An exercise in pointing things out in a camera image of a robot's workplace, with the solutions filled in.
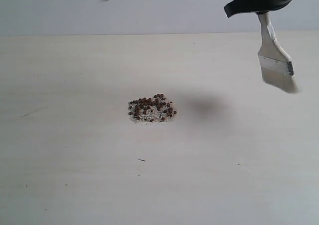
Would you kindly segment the pile of rice and pellets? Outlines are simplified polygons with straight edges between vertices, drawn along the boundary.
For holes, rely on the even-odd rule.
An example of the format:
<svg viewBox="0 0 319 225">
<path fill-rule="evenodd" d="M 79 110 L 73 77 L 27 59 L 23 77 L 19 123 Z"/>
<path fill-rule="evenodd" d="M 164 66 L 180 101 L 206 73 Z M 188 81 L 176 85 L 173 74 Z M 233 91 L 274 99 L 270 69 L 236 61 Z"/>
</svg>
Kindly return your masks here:
<svg viewBox="0 0 319 225">
<path fill-rule="evenodd" d="M 162 93 L 128 102 L 128 116 L 134 123 L 171 122 L 176 115 L 174 102 Z"/>
</svg>

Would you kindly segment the wooden paint brush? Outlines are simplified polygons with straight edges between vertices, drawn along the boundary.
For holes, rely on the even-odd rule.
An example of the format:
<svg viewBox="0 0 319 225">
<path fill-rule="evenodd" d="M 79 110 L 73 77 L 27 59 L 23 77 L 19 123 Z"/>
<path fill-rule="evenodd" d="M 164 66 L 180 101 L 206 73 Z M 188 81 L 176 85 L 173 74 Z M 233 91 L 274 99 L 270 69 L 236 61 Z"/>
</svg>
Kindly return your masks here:
<svg viewBox="0 0 319 225">
<path fill-rule="evenodd" d="M 257 16 L 262 39 L 258 59 L 263 81 L 286 93 L 299 93 L 300 90 L 294 78 L 292 59 L 280 46 L 269 14 L 265 12 Z"/>
</svg>

